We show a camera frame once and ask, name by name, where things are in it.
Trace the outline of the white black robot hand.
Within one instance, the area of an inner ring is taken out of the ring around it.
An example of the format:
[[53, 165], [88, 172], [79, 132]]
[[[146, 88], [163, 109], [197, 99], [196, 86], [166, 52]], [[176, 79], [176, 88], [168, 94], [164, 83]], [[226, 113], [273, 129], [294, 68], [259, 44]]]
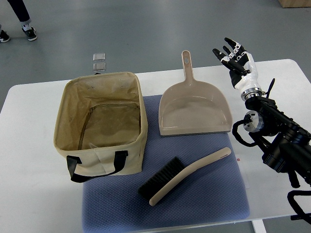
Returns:
[[241, 98], [247, 100], [252, 96], [261, 96], [263, 91], [258, 83], [258, 71], [251, 53], [240, 43], [225, 38], [230, 49], [223, 46], [224, 52], [213, 49], [217, 59], [229, 69], [233, 87], [239, 90]]

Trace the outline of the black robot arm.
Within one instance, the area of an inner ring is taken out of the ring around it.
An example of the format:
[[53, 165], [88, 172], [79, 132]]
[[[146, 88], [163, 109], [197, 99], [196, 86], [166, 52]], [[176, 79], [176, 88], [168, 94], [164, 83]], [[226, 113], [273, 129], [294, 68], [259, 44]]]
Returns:
[[263, 163], [278, 173], [287, 173], [293, 188], [300, 187], [298, 175], [310, 184], [311, 134], [279, 111], [269, 94], [258, 87], [242, 92], [249, 111], [234, 123], [232, 134], [244, 146], [259, 147]]

